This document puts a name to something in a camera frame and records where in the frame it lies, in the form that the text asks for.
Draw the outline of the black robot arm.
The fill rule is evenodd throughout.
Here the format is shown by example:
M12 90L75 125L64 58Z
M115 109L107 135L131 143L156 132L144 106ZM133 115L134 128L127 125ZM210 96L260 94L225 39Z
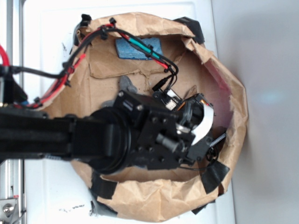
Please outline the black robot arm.
M113 106L84 118L50 119L41 111L1 108L0 158L78 160L104 175L131 166L191 166L195 136L177 130L180 117L152 97L127 91L118 94Z

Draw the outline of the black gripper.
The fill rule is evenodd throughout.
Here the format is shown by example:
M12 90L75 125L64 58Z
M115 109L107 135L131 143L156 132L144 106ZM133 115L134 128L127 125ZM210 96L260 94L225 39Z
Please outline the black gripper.
M128 166L158 170L195 163L195 159L187 157L195 136L190 131L177 131L178 113L171 112L150 96L128 91L118 93L113 108L121 112L129 125Z

